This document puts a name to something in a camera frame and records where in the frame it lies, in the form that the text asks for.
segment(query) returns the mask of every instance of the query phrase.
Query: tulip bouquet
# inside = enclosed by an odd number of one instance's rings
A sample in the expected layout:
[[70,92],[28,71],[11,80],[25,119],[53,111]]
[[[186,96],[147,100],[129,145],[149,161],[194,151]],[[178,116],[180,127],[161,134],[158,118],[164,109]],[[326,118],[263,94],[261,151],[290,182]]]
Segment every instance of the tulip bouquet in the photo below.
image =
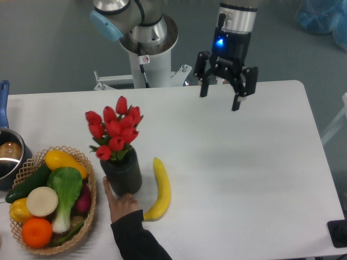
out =
[[96,152],[100,160],[120,163],[125,154],[132,149],[130,143],[138,136],[136,128],[142,118],[140,108],[128,108],[123,96],[118,99],[115,111],[109,106],[104,108],[104,120],[94,111],[86,112],[93,140],[100,145],[90,145],[92,152]]

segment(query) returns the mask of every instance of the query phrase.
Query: blue pot handle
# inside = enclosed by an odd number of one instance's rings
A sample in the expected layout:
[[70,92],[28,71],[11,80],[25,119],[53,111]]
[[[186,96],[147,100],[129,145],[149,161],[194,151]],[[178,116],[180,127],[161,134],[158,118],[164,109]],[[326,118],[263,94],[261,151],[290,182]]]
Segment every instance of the blue pot handle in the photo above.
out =
[[0,83],[0,128],[9,128],[9,121],[7,119],[7,99],[9,96],[10,82],[3,80]]

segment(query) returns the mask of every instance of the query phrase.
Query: black sleeve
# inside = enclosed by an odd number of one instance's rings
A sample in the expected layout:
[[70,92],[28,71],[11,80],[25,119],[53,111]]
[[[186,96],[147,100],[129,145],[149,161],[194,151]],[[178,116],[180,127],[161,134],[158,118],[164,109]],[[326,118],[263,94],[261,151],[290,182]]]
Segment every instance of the black sleeve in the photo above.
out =
[[143,229],[143,211],[132,212],[111,224],[114,240],[124,260],[172,259],[150,231]]

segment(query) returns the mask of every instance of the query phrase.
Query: blue led light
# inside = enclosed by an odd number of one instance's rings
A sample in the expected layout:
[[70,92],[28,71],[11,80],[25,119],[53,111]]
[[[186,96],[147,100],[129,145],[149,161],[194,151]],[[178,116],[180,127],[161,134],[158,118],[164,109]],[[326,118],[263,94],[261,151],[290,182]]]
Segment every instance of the blue led light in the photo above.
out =
[[217,40],[217,41],[216,41],[216,45],[217,45],[217,47],[223,47],[223,46],[224,46],[223,39]]

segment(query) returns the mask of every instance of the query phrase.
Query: black vase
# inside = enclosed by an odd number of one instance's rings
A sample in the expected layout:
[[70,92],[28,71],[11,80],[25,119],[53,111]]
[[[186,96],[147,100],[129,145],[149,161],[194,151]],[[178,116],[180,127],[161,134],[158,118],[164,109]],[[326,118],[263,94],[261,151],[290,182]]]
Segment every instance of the black vase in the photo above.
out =
[[100,160],[113,191],[122,196],[136,193],[142,185],[142,177],[135,149],[128,151],[122,162]]

